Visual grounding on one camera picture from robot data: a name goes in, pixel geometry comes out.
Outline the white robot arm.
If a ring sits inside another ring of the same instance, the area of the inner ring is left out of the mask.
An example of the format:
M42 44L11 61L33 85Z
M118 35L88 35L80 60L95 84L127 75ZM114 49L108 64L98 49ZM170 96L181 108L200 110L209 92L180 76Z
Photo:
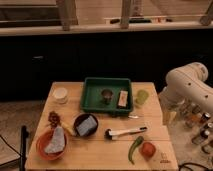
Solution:
M207 78L208 69L200 62L193 62L167 73L166 86L158 95L164 125L169 123L172 113L186 100L195 103L204 112L213 114L213 88L205 83Z

